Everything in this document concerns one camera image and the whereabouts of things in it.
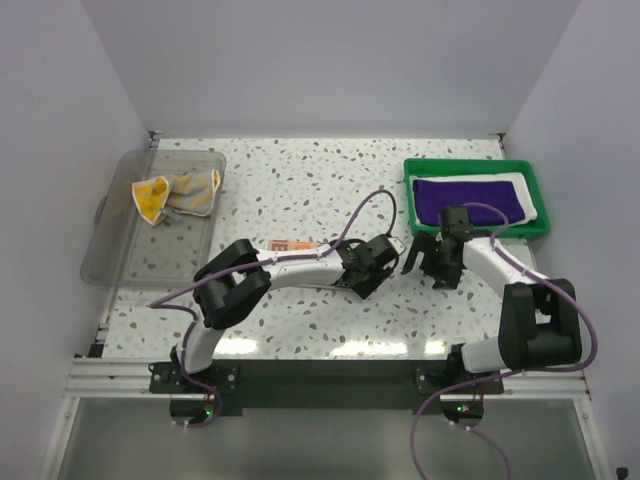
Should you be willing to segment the purple towel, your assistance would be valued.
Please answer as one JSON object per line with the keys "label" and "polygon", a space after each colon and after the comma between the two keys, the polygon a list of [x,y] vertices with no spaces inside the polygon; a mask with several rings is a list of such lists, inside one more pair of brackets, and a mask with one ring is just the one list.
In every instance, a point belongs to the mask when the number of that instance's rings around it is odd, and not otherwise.
{"label": "purple towel", "polygon": [[436,227],[442,210],[468,203],[482,203],[500,210],[511,225],[527,223],[531,218],[509,180],[445,182],[416,179],[412,192],[416,216],[423,225]]}

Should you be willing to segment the colourful patterned towel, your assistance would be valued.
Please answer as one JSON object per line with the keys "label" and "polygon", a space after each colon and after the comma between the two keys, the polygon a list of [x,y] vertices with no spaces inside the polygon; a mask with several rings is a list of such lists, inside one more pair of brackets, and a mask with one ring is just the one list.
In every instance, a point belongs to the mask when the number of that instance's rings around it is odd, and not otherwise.
{"label": "colourful patterned towel", "polygon": [[[313,254],[318,256],[329,249],[329,244],[309,241],[268,240],[267,249],[275,251],[275,256],[288,257]],[[272,274],[272,289],[302,287],[340,289],[340,278],[344,274],[342,261],[336,252],[322,259],[319,266],[310,265],[310,260],[289,260],[267,266]]]}

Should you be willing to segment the white towel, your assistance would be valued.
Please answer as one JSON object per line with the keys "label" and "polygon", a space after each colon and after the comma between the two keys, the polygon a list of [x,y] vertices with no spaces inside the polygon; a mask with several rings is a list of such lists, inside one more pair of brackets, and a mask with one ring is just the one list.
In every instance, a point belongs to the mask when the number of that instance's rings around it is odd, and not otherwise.
{"label": "white towel", "polygon": [[516,188],[517,195],[525,208],[525,211],[531,215],[531,218],[529,221],[537,217],[536,210],[531,206],[531,198],[529,196],[527,187],[524,183],[523,176],[519,173],[486,175],[486,176],[484,175],[450,176],[450,177],[432,178],[430,180],[445,181],[445,182],[447,181],[498,181],[498,180],[512,181]]}

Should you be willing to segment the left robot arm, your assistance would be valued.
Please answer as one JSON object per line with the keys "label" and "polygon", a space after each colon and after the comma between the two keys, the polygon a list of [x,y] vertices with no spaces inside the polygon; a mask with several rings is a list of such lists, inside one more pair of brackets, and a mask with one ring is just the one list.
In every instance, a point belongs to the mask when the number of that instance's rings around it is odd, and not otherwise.
{"label": "left robot arm", "polygon": [[185,392],[201,390],[223,332],[244,321],[266,294],[345,288],[365,299],[391,276],[404,251],[389,234],[296,252],[256,249],[247,239],[233,242],[196,274],[193,298],[201,314],[172,354],[173,381]]}

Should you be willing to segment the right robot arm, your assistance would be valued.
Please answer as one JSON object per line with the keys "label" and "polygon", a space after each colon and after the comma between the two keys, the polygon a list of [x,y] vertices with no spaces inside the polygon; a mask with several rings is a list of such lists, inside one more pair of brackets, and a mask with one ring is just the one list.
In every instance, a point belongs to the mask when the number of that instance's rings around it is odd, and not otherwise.
{"label": "right robot arm", "polygon": [[418,265],[435,289],[455,289],[469,270],[501,298],[495,336],[451,347],[445,369],[449,387],[464,393],[480,382],[481,374],[577,363],[582,340],[571,282],[529,269],[495,233],[473,226],[467,205],[442,210],[439,221],[439,234],[414,236],[402,272]]}

